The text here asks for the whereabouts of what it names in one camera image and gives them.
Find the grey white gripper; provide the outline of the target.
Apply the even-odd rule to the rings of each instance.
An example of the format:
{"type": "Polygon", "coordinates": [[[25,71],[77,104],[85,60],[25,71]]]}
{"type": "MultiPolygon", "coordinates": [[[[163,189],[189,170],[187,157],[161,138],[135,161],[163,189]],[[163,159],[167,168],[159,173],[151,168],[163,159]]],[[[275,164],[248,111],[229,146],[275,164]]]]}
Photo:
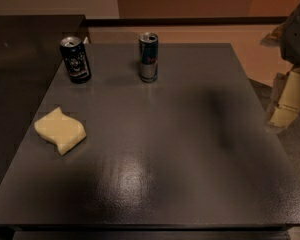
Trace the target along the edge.
{"type": "MultiPolygon", "coordinates": [[[[300,65],[300,3],[272,32],[262,40],[264,46],[279,46],[281,57],[300,65]]],[[[270,103],[266,109],[265,129],[274,134],[287,129],[300,114],[300,66],[273,80],[270,103]]]]}

